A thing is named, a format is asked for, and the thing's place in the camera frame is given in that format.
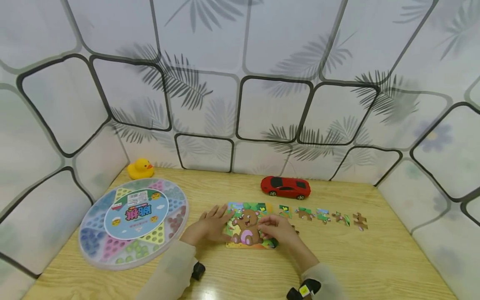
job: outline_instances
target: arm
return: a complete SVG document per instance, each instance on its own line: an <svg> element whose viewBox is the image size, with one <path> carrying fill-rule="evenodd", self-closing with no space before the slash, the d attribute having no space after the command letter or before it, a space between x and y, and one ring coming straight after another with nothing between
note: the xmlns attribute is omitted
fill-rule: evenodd
<svg viewBox="0 0 480 300"><path fill-rule="evenodd" d="M334 274L327 265L321 264L310 249L298 239L287 243L287 249L292 258L299 266L302 282L306 279L314 279L322 284L320 290L312 297L312 300L345 300L342 288L335 279Z"/></svg>
<svg viewBox="0 0 480 300"><path fill-rule="evenodd" d="M261 218L259 223L263 238L275 238L281 245L286 246L288 253L295 260L302 273L302 282L310 278L322 284L320 290L312 296L313 300L346 299L333 273L326 265L318 261L318 258L308 249L286 218L268 215Z"/></svg>
<svg viewBox="0 0 480 300"><path fill-rule="evenodd" d="M196 248L181 240L172 243L156 270L137 295L137 300L176 300L190 285Z"/></svg>
<svg viewBox="0 0 480 300"><path fill-rule="evenodd" d="M190 285L195 259L196 245L203 239L210 241L229 241L230 237L222 233L225 224L233 212L225 215L227 205L203 213L200 220L188 226L180 240L172 243L163 254L158 267L137 295L137 300L176 300Z"/></svg>

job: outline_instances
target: table surface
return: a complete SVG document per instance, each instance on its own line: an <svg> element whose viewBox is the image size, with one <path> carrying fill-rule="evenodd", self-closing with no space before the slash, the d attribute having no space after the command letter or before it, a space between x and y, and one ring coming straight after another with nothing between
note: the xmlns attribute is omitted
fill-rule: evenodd
<svg viewBox="0 0 480 300"><path fill-rule="evenodd" d="M187 225L204 210L227 202L322 208L350 218L360 212L368 220L369 229L364 232L296 215L291 219L320 262L331 266L350 299L456 299L370 185L311 180L310 197L299 201L263 194L259 188L262 176L156 168L154 177L171 180L185 192L190 205ZM110 189L128 181L123 170ZM24 299L134 299L160 258L126 271L96 269L80 254L76 230ZM281 247L249 250L207 244L198 247L197 259L206 272L200 282L192 279L181 299L285 299L288 290L299 285L295 264Z"/></svg>

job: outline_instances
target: label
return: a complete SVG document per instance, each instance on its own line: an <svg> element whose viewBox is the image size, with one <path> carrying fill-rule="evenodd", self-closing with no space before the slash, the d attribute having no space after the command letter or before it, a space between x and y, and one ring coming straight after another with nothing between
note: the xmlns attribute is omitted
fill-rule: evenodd
<svg viewBox="0 0 480 300"><path fill-rule="evenodd" d="M299 288L299 292L301 294L302 297L307 297L309 294L310 294L310 290L308 289L307 286L302 286L301 288Z"/></svg>
<svg viewBox="0 0 480 300"><path fill-rule="evenodd" d="M133 240L149 234L168 214L168 199L160 191L130 192L110 207L105 215L107 233L119 240Z"/></svg>

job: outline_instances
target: red toy car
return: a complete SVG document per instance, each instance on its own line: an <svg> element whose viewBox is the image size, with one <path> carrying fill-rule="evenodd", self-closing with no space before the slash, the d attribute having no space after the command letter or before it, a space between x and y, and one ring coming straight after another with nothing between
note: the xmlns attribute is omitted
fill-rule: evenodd
<svg viewBox="0 0 480 300"><path fill-rule="evenodd" d="M270 196L281 196L303 200L310 195L310 185L306 180L268 176L260 183L262 191Z"/></svg>

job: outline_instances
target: cartoon bear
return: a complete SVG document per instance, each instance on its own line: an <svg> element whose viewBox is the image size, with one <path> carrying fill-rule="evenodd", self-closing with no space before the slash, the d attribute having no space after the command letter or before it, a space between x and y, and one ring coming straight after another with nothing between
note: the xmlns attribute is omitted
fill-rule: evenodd
<svg viewBox="0 0 480 300"><path fill-rule="evenodd" d="M233 242L235 244L245 244L248 246L252 246L255 244L262 244L264 239L260 237L260 233L258 232L258 215L260 214L258 211L254 211L251 209L242 208L241 210L242 215L232 221L233 226L240 227L240 234L235 233L233 235Z"/></svg>
<svg viewBox="0 0 480 300"><path fill-rule="evenodd" d="M296 209L295 210L295 213L299 215L299 218L301 219L307 219L309 221L312 220L313 217L315 217L313 214L309 214L308 212L304 211L304 210L298 210Z"/></svg>

